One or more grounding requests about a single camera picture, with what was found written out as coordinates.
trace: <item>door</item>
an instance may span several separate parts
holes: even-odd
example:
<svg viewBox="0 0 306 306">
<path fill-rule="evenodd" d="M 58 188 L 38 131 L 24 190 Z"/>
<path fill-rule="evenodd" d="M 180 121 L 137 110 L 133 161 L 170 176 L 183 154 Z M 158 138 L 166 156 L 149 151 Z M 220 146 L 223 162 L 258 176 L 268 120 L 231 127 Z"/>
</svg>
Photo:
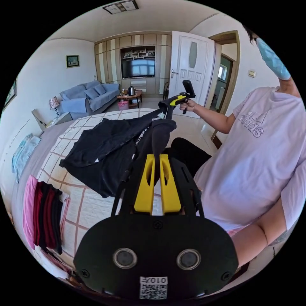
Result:
<svg viewBox="0 0 306 306">
<path fill-rule="evenodd" d="M 184 32 L 172 32 L 169 97 L 184 92 L 183 80 L 190 80 L 196 97 L 204 106 L 208 94 L 215 60 L 215 42 L 211 39 Z M 182 115 L 179 106 L 173 114 Z M 199 118 L 193 112 L 185 116 Z"/>
</svg>

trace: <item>hand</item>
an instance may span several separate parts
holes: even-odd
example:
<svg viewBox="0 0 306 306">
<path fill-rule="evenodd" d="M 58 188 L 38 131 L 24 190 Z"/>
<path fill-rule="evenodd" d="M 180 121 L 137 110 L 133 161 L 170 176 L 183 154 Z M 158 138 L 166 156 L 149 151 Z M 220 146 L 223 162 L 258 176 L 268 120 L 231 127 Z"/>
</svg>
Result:
<svg viewBox="0 0 306 306">
<path fill-rule="evenodd" d="M 181 111 L 187 110 L 188 112 L 193 112 L 194 109 L 195 109 L 195 107 L 196 107 L 196 105 L 197 105 L 197 104 L 196 104 L 193 100 L 189 99 L 189 100 L 187 101 L 187 103 L 182 103 L 182 104 L 180 104 L 179 109 L 180 109 Z"/>
</svg>

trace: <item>black pants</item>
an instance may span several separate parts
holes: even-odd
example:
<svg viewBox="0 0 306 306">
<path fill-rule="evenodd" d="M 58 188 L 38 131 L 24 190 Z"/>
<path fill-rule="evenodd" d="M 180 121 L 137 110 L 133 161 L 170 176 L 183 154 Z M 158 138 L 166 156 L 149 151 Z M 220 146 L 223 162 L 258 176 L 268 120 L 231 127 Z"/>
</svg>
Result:
<svg viewBox="0 0 306 306">
<path fill-rule="evenodd" d="M 164 154 L 168 154 L 169 157 L 176 158 L 184 163 L 192 177 L 211 158 L 211 155 L 184 138 L 175 138 L 171 147 L 165 149 Z"/>
</svg>

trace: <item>face mask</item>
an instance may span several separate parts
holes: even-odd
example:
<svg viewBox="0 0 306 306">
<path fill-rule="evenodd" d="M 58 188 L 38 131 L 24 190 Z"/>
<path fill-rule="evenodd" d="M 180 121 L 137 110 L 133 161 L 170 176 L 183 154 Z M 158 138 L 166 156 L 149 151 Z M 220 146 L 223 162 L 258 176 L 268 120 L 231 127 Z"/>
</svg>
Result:
<svg viewBox="0 0 306 306">
<path fill-rule="evenodd" d="M 281 80 L 289 80 L 290 73 L 275 52 L 261 38 L 256 39 L 256 44 L 262 59 L 275 75 Z"/>
</svg>

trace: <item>table lamp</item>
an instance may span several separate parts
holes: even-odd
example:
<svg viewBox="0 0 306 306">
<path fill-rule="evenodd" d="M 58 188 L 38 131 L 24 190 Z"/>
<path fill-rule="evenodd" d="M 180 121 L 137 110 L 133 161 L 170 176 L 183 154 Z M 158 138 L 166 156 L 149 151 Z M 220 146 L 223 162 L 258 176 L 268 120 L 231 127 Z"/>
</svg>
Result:
<svg viewBox="0 0 306 306">
<path fill-rule="evenodd" d="M 50 99 L 49 105 L 50 105 L 50 109 L 55 109 L 57 117 L 59 117 L 60 114 L 58 113 L 57 107 L 60 106 L 60 102 L 58 102 L 57 97 L 53 97 L 52 99 Z"/>
</svg>

